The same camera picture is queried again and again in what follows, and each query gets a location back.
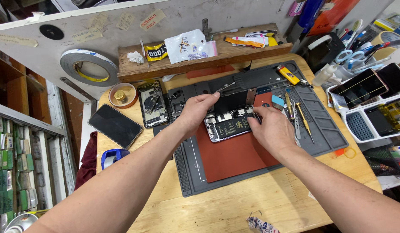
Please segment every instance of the phone screen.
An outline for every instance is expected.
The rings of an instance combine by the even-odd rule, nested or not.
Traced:
[[[348,108],[354,108],[387,91],[387,87],[372,69],[368,69],[331,92],[345,98]]]
[[[382,98],[389,98],[400,91],[400,67],[396,63],[391,63],[377,72],[389,91],[382,94]]]
[[[128,148],[140,134],[142,126],[104,104],[89,119],[88,124],[122,148]]]

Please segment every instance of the crumpled tissue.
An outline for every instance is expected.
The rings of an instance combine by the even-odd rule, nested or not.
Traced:
[[[138,64],[144,63],[144,57],[140,55],[139,52],[134,51],[133,53],[128,53],[127,58],[132,62],[136,62]]]

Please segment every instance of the tape dispenser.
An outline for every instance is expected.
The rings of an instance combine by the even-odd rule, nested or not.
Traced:
[[[105,151],[101,157],[102,170],[111,166],[113,163],[125,157],[129,153],[130,152],[128,150],[124,149],[112,149]]]

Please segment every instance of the wooden table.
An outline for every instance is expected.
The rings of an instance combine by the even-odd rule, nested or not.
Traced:
[[[296,54],[254,60],[252,68],[294,60],[306,79],[314,78],[305,60]],[[234,64],[239,70],[249,63]],[[187,79],[178,75],[164,83],[163,90],[182,87],[196,82],[211,80],[236,73],[232,71],[211,76]],[[109,103],[107,90],[99,100],[99,106]],[[326,95],[322,88],[315,93],[327,108]],[[318,156],[317,159],[353,179],[381,192],[381,186],[367,161],[354,142],[338,114],[327,108],[356,156],[349,159],[335,153]],[[138,102],[128,109],[119,109],[123,114],[142,125]],[[134,151],[153,137],[152,129],[144,129],[135,140],[130,151]],[[101,171],[101,155],[118,146],[98,133],[97,172]],[[282,233],[301,232],[332,223],[318,204],[308,196],[308,189],[287,168],[283,167],[263,175],[249,178],[218,189],[184,198],[181,194],[175,161],[169,161],[161,174],[148,202],[129,232],[250,232],[246,218],[250,215],[273,224]]]

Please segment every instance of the blue scissors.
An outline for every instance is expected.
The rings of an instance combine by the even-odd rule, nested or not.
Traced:
[[[366,61],[367,57],[364,57],[364,52],[363,51],[358,51],[353,53],[352,50],[344,50],[342,52],[340,52],[340,54],[338,54],[338,56],[335,58],[335,62],[336,63],[341,63],[341,64],[345,64],[347,61]]]

